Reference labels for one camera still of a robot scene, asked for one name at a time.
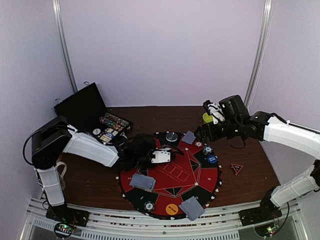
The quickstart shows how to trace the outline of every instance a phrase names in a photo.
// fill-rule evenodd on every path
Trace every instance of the blue poker chip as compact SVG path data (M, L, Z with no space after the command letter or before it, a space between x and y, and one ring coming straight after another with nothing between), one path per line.
M211 164L216 164L218 162L218 158L214 155L210 155L207 157L207 160Z

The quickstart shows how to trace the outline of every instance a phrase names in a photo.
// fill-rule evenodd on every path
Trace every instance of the metal frame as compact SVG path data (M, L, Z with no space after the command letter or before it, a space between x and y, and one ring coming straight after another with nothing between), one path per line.
M255 88L256 88L260 70L261 70L262 57L267 47L268 33L271 25L272 6L273 6L273 0L264 1L264 12L262 17L258 47L256 50L256 55L253 63L253 69L252 69L249 85L244 98L244 105L247 108L251 104L252 98L255 93Z
M64 25L62 22L62 15L61 15L61 9L60 9L60 0L52 0L52 5L53 5L53 13L54 13L56 26L58 28L65 68L68 73L72 91L75 94L78 91L78 88L77 88L74 73L71 67L69 52L67 48L66 36L65 36Z
M25 224L19 235L20 240L29 240L33 226L49 231L53 230L56 222L46 218L47 211L42 206L45 200L44 196L41 199L31 199ZM90 213L87 226L77 227L77 231L72 235L84 240L239 240L239 230L259 225L242 226L238 214L241 210L258 207L259 201L207 208L205 213L195 221L190 221L187 218L159 220L138 211L101 209L73 204L68 206ZM285 218L287 210L287 206L281 209L282 217L280 219ZM290 202L289 215L294 219L299 239L308 240L296 200Z

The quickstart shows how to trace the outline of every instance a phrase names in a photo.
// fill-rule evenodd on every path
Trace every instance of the yellow cup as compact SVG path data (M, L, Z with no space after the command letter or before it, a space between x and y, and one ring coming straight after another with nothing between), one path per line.
M203 118L203 122L204 122L205 124L208 124L208 123L211 123L211 122L214 121L214 117L211 116L211 115L208 115L208 113L204 113L204 114L202 115L202 118Z

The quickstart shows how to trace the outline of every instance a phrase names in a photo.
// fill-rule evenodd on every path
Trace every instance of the black case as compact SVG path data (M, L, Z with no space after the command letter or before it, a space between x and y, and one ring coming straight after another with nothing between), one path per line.
M67 97L53 108L58 116L64 116L68 124L79 131L93 135L95 129L100 129L102 133L108 129L100 122L100 117L108 113L108 110L95 82ZM133 127L133 123L113 113L109 112L109 114L129 123L127 127L118 131L115 138L110 141L114 142L120 134L127 133Z

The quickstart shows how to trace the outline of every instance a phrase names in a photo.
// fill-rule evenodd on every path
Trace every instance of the case lid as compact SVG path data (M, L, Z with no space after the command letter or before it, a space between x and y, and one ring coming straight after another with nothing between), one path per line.
M79 130L90 130L107 112L95 82L58 103L54 110Z

